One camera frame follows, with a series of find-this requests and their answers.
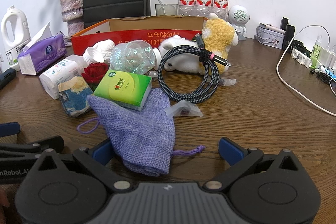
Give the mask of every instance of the cardboard box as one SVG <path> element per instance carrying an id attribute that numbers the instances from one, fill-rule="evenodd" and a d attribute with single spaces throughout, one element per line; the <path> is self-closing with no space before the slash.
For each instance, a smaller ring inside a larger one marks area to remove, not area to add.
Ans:
<path id="1" fill-rule="evenodd" d="M 191 40 L 201 33 L 206 18 L 186 16 L 152 16 L 112 18 L 92 25 L 71 37 L 73 52 L 83 55 L 87 47 L 111 39 L 117 45 L 133 40 L 144 40 L 153 48 L 174 35 Z"/>

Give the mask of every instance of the drawstring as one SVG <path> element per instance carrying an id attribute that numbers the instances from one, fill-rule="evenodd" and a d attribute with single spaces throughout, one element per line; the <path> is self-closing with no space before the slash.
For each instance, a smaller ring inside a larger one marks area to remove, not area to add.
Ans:
<path id="1" fill-rule="evenodd" d="M 82 127 L 82 126 L 86 125 L 87 123 L 93 122 L 93 121 L 97 121 L 97 124 L 95 125 L 94 128 L 92 128 L 92 129 L 89 130 L 89 131 L 82 131 L 82 130 L 81 130 L 81 127 Z M 99 118 L 93 118 L 93 119 L 87 120 L 87 121 L 84 122 L 84 123 L 81 123 L 81 124 L 77 127 L 77 131 L 78 131 L 79 133 L 81 133 L 81 134 L 90 134 L 90 133 L 92 133 L 93 131 L 95 131 L 95 130 L 98 128 L 98 126 L 99 126 Z"/>
<path id="2" fill-rule="evenodd" d="M 93 122 L 93 121 L 97 121 L 97 124 L 94 126 L 94 128 L 92 128 L 91 130 L 89 131 L 82 131 L 81 130 L 81 127 L 90 123 L 90 122 Z M 99 118 L 93 118 L 93 119 L 90 119 L 90 120 L 87 120 L 86 122 L 84 123 L 81 123 L 78 127 L 77 127 L 77 131 L 81 134 L 90 134 L 92 133 L 93 131 L 95 131 L 98 126 L 99 126 L 100 122 L 99 122 Z M 183 151 L 183 150 L 174 150 L 172 153 L 171 153 L 171 157 L 174 157 L 174 156 L 192 156 L 192 155 L 195 155 L 197 153 L 201 153 L 203 150 L 205 149 L 205 146 L 204 145 L 199 145 L 197 146 L 197 148 L 193 149 L 193 150 L 190 150 L 190 151 Z"/>
<path id="3" fill-rule="evenodd" d="M 183 151 L 183 150 L 174 150 L 171 153 L 171 156 L 192 156 L 195 155 L 196 153 L 201 153 L 205 149 L 204 145 L 197 146 L 197 148 L 190 150 L 190 151 Z"/>

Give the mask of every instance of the green tissue pack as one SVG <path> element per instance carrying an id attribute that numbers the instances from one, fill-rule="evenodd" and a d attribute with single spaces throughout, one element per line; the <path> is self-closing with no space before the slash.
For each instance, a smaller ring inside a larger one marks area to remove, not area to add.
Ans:
<path id="1" fill-rule="evenodd" d="M 152 78 L 149 76 L 110 69 L 93 94 L 141 111 L 151 89 Z"/>

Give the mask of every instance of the vase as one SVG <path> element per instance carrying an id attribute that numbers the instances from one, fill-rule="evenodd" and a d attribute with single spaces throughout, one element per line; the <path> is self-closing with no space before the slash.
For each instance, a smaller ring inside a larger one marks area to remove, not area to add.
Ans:
<path id="1" fill-rule="evenodd" d="M 68 23 L 68 36 L 84 29 L 83 0 L 60 0 L 62 20 Z"/>

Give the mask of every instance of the blue gripper pad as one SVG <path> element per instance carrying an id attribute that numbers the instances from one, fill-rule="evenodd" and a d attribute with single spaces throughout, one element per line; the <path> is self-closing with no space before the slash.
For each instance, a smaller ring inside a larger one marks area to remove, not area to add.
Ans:
<path id="1" fill-rule="evenodd" d="M 95 146 L 89 155 L 102 165 L 106 165 L 114 156 L 114 150 L 110 139 L 106 139 L 99 145 Z"/>
<path id="2" fill-rule="evenodd" d="M 226 137 L 219 140 L 218 152 L 220 156 L 230 164 L 230 166 L 236 164 L 248 155 L 248 151 L 246 149 Z"/>
<path id="3" fill-rule="evenodd" d="M 0 123 L 0 137 L 19 134 L 20 125 L 18 122 Z"/>

